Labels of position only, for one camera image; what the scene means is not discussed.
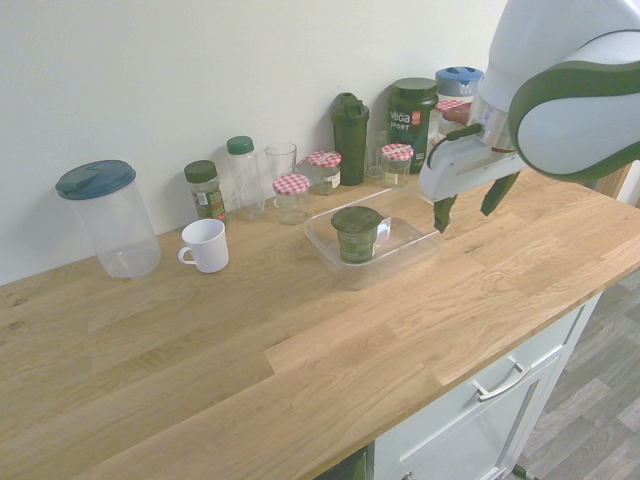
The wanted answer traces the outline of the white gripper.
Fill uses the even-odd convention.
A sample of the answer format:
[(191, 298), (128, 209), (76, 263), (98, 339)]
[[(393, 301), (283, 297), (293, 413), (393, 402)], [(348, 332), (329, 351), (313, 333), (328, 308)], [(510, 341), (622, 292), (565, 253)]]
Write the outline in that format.
[(457, 194), (494, 182), (481, 206), (489, 216), (522, 169), (523, 160), (516, 153), (495, 152), (476, 135), (445, 141), (433, 150), (430, 165), (423, 165), (418, 179), (425, 197), (434, 203), (434, 227), (440, 233), (447, 229)]

